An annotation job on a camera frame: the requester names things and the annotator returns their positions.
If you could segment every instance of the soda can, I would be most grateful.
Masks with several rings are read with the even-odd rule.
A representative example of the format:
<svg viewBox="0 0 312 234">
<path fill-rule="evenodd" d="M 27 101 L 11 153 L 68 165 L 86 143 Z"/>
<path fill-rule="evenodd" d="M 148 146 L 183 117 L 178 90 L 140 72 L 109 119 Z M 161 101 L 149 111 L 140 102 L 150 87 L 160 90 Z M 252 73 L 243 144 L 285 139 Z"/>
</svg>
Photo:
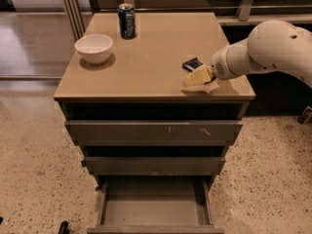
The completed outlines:
<svg viewBox="0 0 312 234">
<path fill-rule="evenodd" d="M 121 4 L 118 8 L 121 37 L 133 39 L 136 37 L 136 15 L 132 4 Z"/>
</svg>

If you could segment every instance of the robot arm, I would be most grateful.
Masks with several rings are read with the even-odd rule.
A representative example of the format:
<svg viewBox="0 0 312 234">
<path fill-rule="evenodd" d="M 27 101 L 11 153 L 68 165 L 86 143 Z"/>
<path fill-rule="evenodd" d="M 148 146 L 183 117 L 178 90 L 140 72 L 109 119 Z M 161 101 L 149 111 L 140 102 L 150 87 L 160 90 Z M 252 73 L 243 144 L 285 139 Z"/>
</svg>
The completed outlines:
<svg viewBox="0 0 312 234">
<path fill-rule="evenodd" d="M 282 20 L 265 21 L 247 39 L 216 52 L 212 71 L 222 80 L 281 71 L 312 88 L 312 33 Z"/>
</svg>

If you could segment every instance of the drawer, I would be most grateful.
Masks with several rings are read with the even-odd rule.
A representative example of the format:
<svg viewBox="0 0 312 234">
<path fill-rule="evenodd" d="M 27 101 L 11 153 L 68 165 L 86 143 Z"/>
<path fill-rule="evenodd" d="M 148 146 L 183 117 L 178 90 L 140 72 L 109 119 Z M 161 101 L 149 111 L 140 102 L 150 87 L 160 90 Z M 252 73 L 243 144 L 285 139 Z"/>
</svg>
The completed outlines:
<svg viewBox="0 0 312 234">
<path fill-rule="evenodd" d="M 235 142 L 241 121 L 66 121 L 80 146 L 225 146 Z"/>
<path fill-rule="evenodd" d="M 215 176 L 225 158 L 219 157 L 86 157 L 95 176 Z"/>
<path fill-rule="evenodd" d="M 87 233 L 223 233 L 202 176 L 104 176 L 97 226 Z"/>
</svg>

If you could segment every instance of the yellow sponge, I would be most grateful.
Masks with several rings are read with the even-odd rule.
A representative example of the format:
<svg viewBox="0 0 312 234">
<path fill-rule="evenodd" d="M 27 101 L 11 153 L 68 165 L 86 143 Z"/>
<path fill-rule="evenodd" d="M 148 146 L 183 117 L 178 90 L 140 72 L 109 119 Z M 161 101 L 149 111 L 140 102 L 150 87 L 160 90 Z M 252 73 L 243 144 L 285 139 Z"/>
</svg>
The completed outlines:
<svg viewBox="0 0 312 234">
<path fill-rule="evenodd" d="M 182 86 L 190 87 L 194 85 L 202 85 L 211 82 L 213 78 L 214 74 L 212 69 L 203 64 L 182 79 Z"/>
</svg>

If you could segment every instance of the beige countertop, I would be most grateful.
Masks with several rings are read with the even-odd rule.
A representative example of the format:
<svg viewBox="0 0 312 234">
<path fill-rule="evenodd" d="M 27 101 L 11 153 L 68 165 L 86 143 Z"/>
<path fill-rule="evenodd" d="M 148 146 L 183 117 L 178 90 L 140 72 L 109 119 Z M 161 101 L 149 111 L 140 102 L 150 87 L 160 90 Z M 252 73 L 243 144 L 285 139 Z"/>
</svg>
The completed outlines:
<svg viewBox="0 0 312 234">
<path fill-rule="evenodd" d="M 95 14 L 85 35 L 106 34 L 112 55 L 103 65 L 91 66 L 77 52 L 55 93 L 57 101 L 187 101 L 251 100 L 254 91 L 243 76 L 213 80 L 183 88 L 188 72 L 181 64 L 197 57 L 210 64 L 212 55 L 228 44 L 212 13 L 136 14 L 137 36 L 120 36 L 116 14 Z"/>
</svg>

